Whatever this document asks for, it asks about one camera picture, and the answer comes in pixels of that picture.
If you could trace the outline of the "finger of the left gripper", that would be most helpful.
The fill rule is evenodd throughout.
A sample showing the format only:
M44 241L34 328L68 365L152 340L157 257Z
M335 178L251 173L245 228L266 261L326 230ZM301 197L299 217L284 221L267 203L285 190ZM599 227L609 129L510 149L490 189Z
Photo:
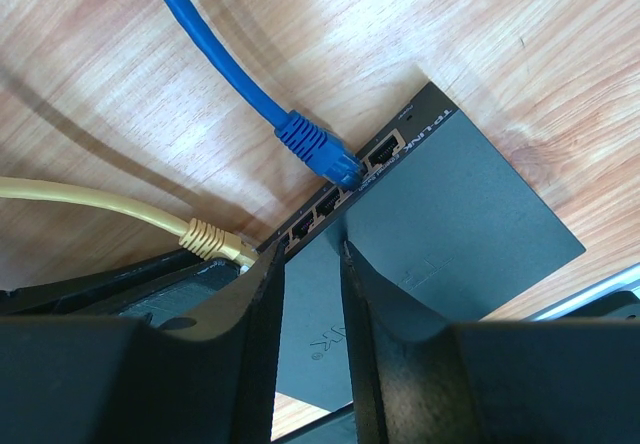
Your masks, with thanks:
M1 293L1 316L111 315L153 327L185 314L235 279L235 264L184 250L97 274Z

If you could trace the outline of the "black network switch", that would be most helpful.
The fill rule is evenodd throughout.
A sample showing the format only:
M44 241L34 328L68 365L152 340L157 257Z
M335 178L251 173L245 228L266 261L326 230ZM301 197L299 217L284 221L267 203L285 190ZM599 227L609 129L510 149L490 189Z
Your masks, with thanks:
M351 399L339 247L453 321L478 320L583 245L464 112L425 85L360 151L354 191L324 184L273 234L286 248L276 389L334 411Z

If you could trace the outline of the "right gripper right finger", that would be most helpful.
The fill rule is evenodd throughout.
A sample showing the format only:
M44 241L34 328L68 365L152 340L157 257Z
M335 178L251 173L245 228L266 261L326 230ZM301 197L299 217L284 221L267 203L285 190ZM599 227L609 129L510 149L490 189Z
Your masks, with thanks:
M635 443L639 325L453 322L340 252L362 443Z

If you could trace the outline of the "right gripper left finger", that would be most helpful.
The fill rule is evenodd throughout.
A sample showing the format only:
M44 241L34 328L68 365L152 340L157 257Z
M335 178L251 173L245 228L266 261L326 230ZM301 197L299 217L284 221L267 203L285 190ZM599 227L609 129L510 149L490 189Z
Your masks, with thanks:
M5 443L266 443L284 302L281 245L159 327L1 316Z

